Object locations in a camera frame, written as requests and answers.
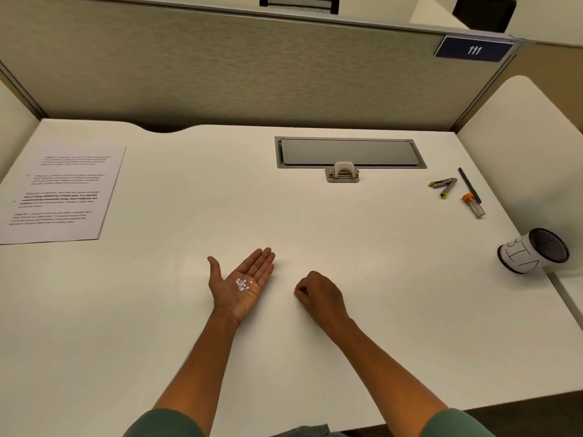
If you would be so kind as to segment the person's left hand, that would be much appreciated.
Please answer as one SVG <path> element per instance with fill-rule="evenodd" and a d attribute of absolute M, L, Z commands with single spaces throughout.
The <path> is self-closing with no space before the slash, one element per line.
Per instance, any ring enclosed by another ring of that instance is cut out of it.
<path fill-rule="evenodd" d="M 255 251 L 272 251 L 272 249 L 265 248 Z M 241 324 L 253 311 L 274 271 L 273 263 L 273 269 L 268 272 L 267 279 L 263 277 L 258 282 L 249 282 L 249 290 L 239 291 L 236 280 L 244 279 L 244 260 L 227 277 L 222 277 L 224 280 L 222 285 L 209 285 L 213 296 L 214 310 L 229 312 L 238 324 Z"/>

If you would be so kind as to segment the person's right hand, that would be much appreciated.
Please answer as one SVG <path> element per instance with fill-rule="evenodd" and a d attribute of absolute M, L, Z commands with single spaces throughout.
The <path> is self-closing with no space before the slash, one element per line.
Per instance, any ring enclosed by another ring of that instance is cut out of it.
<path fill-rule="evenodd" d="M 334 340 L 351 320 L 342 292 L 329 278 L 317 271 L 310 271 L 301 280 L 315 281 L 315 308 L 306 311 L 324 333 Z"/>

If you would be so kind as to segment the person's right forearm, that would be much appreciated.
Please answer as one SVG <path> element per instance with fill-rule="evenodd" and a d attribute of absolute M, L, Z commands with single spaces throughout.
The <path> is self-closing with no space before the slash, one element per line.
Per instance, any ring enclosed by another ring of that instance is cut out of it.
<path fill-rule="evenodd" d="M 428 422 L 448 406 L 387 354 L 349 317 L 324 328 L 339 347 L 394 437 L 420 437 Z"/>

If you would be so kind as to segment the person's left forearm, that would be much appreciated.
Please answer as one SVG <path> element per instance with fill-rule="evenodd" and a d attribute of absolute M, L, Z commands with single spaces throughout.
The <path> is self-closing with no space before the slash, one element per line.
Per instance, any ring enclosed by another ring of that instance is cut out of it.
<path fill-rule="evenodd" d="M 239 325 L 231 311 L 213 309 L 192 350 L 154 409 L 180 412 L 209 437 Z"/>

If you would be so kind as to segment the green shirt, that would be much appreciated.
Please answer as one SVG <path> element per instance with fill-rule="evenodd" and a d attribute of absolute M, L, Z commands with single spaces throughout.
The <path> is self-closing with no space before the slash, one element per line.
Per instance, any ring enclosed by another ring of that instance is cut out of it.
<path fill-rule="evenodd" d="M 206 437 L 198 424 L 181 412 L 167 409 L 151 410 L 137 419 L 123 437 Z M 327 424 L 299 426 L 270 437 L 348 437 L 331 432 Z M 432 417 L 420 437 L 496 437 L 467 413 L 449 409 Z"/>

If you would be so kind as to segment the printed white paper sheet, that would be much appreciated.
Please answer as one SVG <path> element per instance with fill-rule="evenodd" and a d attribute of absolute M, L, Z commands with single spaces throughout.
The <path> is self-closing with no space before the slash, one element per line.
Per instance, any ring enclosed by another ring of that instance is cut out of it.
<path fill-rule="evenodd" d="M 98 240 L 126 151 L 26 149 L 0 182 L 0 245 Z"/>

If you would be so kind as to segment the orange capped clear vial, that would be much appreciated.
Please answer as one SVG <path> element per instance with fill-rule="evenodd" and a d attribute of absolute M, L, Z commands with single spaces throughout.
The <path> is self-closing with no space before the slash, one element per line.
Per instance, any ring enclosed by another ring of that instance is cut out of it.
<path fill-rule="evenodd" d="M 481 206 L 479 200 L 473 193 L 471 192 L 466 193 L 465 195 L 463 195 L 462 200 L 469 207 L 471 213 L 477 219 L 481 219 L 485 216 L 486 213 L 483 207 Z"/>

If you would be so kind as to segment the black pen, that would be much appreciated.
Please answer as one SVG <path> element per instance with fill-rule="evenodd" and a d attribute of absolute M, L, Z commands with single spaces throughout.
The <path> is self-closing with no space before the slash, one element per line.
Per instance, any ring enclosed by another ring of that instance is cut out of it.
<path fill-rule="evenodd" d="M 463 171 L 463 169 L 461 167 L 458 168 L 458 172 L 459 172 L 460 176 L 462 177 L 463 182 L 468 187 L 469 192 L 475 197 L 477 203 L 482 204 L 482 200 L 481 200 L 479 194 L 477 193 L 477 191 L 475 190 L 475 188 L 473 187 L 473 185 L 471 184 L 470 180 L 468 179 L 467 175 L 465 174 L 465 172 Z"/>

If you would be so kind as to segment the grey fabric partition panel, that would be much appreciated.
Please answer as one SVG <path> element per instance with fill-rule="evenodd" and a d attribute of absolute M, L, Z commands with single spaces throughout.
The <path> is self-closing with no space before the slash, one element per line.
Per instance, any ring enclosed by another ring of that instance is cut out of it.
<path fill-rule="evenodd" d="M 499 63 L 445 36 L 513 41 Z M 241 124 L 448 131 L 523 41 L 171 0 L 0 0 L 0 71 L 37 115 L 147 128 Z"/>

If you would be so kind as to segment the black mesh cup white label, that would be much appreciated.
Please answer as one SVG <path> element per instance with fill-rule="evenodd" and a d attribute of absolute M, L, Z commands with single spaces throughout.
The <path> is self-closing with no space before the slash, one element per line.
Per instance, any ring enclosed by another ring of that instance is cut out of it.
<path fill-rule="evenodd" d="M 570 258 L 570 250 L 554 232 L 534 228 L 528 233 L 497 249 L 500 263 L 516 274 L 527 274 L 546 266 L 564 264 Z"/>

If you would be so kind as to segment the white side divider panel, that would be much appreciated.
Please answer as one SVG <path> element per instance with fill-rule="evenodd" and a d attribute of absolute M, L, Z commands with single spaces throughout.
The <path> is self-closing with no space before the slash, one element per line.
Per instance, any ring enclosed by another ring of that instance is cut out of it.
<path fill-rule="evenodd" d="M 583 134 L 525 76 L 506 80 L 457 133 L 520 232 L 556 233 L 583 276 Z"/>
<path fill-rule="evenodd" d="M 0 72 L 0 182 L 39 124 L 24 97 Z"/>

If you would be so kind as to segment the black slotted vent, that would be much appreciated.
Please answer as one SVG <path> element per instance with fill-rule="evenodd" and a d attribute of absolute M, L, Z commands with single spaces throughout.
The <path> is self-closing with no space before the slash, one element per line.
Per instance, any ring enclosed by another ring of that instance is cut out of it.
<path fill-rule="evenodd" d="M 337 15 L 340 0 L 259 0 L 259 6 Z"/>

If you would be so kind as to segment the dark blue number plate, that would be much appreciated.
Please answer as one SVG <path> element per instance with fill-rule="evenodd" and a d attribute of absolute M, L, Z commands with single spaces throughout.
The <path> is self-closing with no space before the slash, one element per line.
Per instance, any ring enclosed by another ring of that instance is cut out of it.
<path fill-rule="evenodd" d="M 499 63 L 513 46 L 514 42 L 508 40 L 445 36 L 434 57 Z"/>

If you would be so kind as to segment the black chair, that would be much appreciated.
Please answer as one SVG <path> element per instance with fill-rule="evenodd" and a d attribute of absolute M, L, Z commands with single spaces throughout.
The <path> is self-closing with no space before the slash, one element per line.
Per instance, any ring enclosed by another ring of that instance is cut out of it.
<path fill-rule="evenodd" d="M 457 0 L 453 16 L 472 30 L 505 33 L 516 0 Z"/>

